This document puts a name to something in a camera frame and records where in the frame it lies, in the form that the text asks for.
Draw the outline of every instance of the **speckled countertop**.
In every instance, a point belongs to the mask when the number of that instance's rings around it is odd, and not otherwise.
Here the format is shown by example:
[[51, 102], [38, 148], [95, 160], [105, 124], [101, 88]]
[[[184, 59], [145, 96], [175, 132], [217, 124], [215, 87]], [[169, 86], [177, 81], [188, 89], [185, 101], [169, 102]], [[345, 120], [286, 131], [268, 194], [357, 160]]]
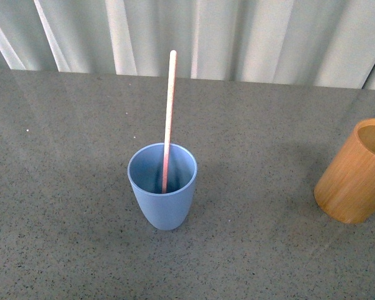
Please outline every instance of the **speckled countertop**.
[[172, 141], [199, 174], [158, 231], [126, 167], [163, 140], [166, 88], [0, 70], [0, 299], [375, 299], [375, 214], [313, 197], [375, 91], [177, 79]]

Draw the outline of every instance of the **cup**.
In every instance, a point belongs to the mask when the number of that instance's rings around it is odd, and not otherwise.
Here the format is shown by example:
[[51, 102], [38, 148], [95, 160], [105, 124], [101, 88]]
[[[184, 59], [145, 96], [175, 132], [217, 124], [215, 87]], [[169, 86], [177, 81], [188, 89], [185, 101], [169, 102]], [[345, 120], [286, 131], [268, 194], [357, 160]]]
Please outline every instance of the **cup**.
[[375, 212], [375, 119], [355, 126], [314, 189], [319, 207], [344, 223]]
[[146, 219], [160, 230], [177, 228], [188, 215], [198, 173], [194, 156], [185, 148], [169, 148], [167, 193], [162, 194], [164, 143], [140, 149], [130, 160], [127, 176]]

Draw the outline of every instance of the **bamboo cup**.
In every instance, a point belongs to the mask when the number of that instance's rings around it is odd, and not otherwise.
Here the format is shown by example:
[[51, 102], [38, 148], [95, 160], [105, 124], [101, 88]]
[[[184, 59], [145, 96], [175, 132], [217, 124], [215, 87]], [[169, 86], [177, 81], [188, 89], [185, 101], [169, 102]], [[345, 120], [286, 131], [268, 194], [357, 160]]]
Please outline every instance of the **bamboo cup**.
[[375, 119], [357, 123], [314, 189], [319, 207], [344, 223], [375, 212]]

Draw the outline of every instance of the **cup rim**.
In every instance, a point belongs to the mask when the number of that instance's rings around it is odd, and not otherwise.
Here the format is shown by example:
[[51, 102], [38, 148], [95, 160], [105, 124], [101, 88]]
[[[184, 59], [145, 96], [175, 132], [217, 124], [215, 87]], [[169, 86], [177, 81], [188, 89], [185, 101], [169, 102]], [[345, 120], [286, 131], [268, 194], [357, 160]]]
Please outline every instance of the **cup rim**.
[[364, 128], [364, 127], [367, 127], [367, 126], [375, 126], [375, 117], [374, 118], [370, 118], [370, 119], [364, 119], [362, 121], [359, 121], [357, 124], [356, 124], [356, 127], [354, 128], [354, 132], [355, 132], [355, 135], [356, 135], [356, 139], [357, 141], [367, 150], [368, 153], [372, 154], [373, 156], [375, 156], [375, 152], [370, 150], [367, 145], [364, 144], [363, 140], [359, 137], [359, 130], [361, 128]]
[[175, 146], [175, 147], [178, 147], [180, 149], [182, 149], [183, 151], [185, 151], [186, 153], [189, 154], [189, 156], [192, 158], [193, 160], [193, 163], [194, 163], [194, 172], [193, 172], [193, 175], [192, 175], [192, 178], [189, 180], [189, 182], [184, 186], [182, 187], [181, 189], [178, 189], [177, 191], [173, 191], [173, 192], [166, 192], [164, 194], [156, 194], [155, 192], [147, 192], [145, 191], [144, 189], [140, 188], [133, 180], [132, 180], [132, 177], [131, 177], [131, 172], [130, 172], [130, 167], [131, 167], [131, 163], [132, 161], [134, 160], [134, 158], [141, 152], [143, 152], [144, 150], [146, 150], [147, 148], [151, 148], [151, 147], [155, 147], [155, 146], [162, 146], [164, 145], [164, 142], [157, 142], [155, 144], [150, 144], [150, 145], [147, 145], [143, 148], [141, 148], [138, 152], [136, 152], [132, 158], [129, 160], [129, 163], [127, 164], [127, 176], [129, 178], [129, 181], [131, 182], [131, 184], [137, 188], [138, 190], [140, 190], [141, 192], [144, 192], [145, 194], [147, 195], [150, 195], [150, 196], [155, 196], [155, 197], [166, 197], [166, 196], [171, 196], [171, 195], [174, 195], [174, 194], [177, 194], [177, 193], [180, 193], [181, 191], [187, 189], [191, 184], [192, 182], [195, 180], [196, 176], [197, 176], [197, 173], [198, 173], [198, 164], [196, 162], [196, 159], [194, 158], [193, 154], [187, 150], [185, 147], [182, 147], [178, 144], [174, 144], [174, 143], [171, 143], [172, 146]]

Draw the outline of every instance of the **wooden cup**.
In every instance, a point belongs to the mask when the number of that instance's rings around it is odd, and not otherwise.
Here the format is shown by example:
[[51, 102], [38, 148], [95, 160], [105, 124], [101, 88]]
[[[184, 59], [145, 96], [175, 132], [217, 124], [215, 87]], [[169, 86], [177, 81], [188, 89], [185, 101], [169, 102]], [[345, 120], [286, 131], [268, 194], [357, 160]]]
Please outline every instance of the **wooden cup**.
[[375, 212], [375, 119], [357, 123], [314, 189], [319, 207], [344, 223]]

